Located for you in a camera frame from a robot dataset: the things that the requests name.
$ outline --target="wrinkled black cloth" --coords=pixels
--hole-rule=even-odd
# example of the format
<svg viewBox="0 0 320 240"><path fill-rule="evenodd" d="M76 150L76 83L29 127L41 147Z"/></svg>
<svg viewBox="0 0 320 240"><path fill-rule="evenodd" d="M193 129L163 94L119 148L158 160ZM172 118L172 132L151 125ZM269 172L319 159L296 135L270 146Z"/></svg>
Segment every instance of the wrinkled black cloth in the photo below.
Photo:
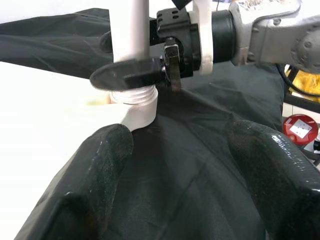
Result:
<svg viewBox="0 0 320 240"><path fill-rule="evenodd" d="M99 49L108 30L103 9L1 24L0 61L89 78L112 62ZM105 239L264 240L225 128L237 117L281 130L281 76L274 65L225 62L182 86L159 88L155 121L133 131Z"/></svg>

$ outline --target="yellow object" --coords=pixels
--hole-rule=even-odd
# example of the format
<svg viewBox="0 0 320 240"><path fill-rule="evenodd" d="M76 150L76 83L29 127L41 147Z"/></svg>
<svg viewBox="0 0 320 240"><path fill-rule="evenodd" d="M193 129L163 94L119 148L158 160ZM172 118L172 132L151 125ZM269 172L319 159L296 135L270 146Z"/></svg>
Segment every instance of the yellow object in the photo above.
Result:
<svg viewBox="0 0 320 240"><path fill-rule="evenodd" d="M307 93L320 94L320 75L310 74L300 70L296 75L293 84ZM303 97L320 103L320 97Z"/></svg>

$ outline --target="white robotic part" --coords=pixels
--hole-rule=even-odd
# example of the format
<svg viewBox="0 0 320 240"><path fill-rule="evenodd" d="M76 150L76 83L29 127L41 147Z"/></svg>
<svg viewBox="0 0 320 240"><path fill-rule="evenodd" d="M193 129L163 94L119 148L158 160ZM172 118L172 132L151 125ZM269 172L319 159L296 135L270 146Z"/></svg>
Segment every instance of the white robotic part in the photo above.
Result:
<svg viewBox="0 0 320 240"><path fill-rule="evenodd" d="M201 48L199 72L202 75L213 71L214 45L211 15L211 0L193 0L193 10L189 12L189 16L192 24L198 24Z"/></svg>
<svg viewBox="0 0 320 240"><path fill-rule="evenodd" d="M109 11L113 61L149 57L149 0L119 1ZM143 128L156 117L158 91L154 85L110 94L114 104L129 105L120 122L131 131Z"/></svg>

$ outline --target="black fabric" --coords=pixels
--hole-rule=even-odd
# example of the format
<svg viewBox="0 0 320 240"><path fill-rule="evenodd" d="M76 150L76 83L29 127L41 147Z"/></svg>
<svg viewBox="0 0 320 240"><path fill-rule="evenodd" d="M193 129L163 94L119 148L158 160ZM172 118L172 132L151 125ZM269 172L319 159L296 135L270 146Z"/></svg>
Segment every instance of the black fabric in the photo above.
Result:
<svg viewBox="0 0 320 240"><path fill-rule="evenodd" d="M112 61L99 49L109 29L102 9L2 24L0 60L88 78ZM182 86L179 94L159 88L155 121L132 133L133 155L104 239L264 240L225 127L236 116L281 129L284 85L276 67L219 63Z"/></svg>

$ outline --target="white label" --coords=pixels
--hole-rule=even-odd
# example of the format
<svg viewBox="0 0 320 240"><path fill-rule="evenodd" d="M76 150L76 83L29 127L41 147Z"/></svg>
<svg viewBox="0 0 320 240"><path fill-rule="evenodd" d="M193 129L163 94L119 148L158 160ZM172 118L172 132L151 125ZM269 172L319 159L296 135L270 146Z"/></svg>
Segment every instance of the white label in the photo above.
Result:
<svg viewBox="0 0 320 240"><path fill-rule="evenodd" d="M311 129L311 126L306 124L304 121L301 121L300 119L298 119L298 121L296 121L294 125L290 127L290 131L299 136L301 139L303 139Z"/></svg>

